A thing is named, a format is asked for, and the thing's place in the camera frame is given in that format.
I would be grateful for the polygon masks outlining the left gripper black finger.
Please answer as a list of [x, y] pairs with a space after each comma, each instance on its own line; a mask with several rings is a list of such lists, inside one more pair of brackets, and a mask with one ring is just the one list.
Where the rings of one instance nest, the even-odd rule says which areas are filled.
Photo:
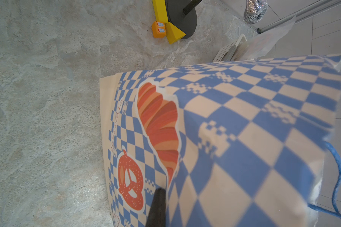
[[146, 222], [146, 227], [166, 226], [166, 190], [157, 188]]

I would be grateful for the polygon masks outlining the small orange toy block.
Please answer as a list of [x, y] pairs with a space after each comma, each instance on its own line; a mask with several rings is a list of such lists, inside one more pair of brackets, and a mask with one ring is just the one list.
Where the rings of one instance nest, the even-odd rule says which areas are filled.
[[155, 21], [152, 24], [152, 33], [154, 38], [164, 38], [166, 36], [166, 28], [163, 22]]

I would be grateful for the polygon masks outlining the yellow wooden block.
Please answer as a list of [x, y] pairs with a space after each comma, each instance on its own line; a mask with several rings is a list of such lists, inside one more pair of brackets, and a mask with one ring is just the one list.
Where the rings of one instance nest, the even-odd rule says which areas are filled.
[[166, 28], [166, 38], [169, 44], [173, 44], [181, 40], [186, 34], [177, 28], [174, 24], [168, 21], [168, 14], [166, 10], [165, 0], [152, 0], [155, 21], [163, 22]]

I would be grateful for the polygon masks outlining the blue checkered paper bag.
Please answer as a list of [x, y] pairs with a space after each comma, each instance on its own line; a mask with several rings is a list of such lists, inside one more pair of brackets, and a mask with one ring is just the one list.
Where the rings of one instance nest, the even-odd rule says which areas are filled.
[[220, 61], [99, 80], [116, 227], [312, 227], [341, 54]]

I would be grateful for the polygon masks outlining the white perforated plastic basket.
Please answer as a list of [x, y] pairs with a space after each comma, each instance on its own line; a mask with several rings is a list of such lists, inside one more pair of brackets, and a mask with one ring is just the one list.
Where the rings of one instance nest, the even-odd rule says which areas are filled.
[[213, 62], [231, 61], [233, 55], [237, 50], [237, 47], [246, 41], [246, 36], [244, 34], [241, 34], [235, 42], [221, 48], [213, 59]]

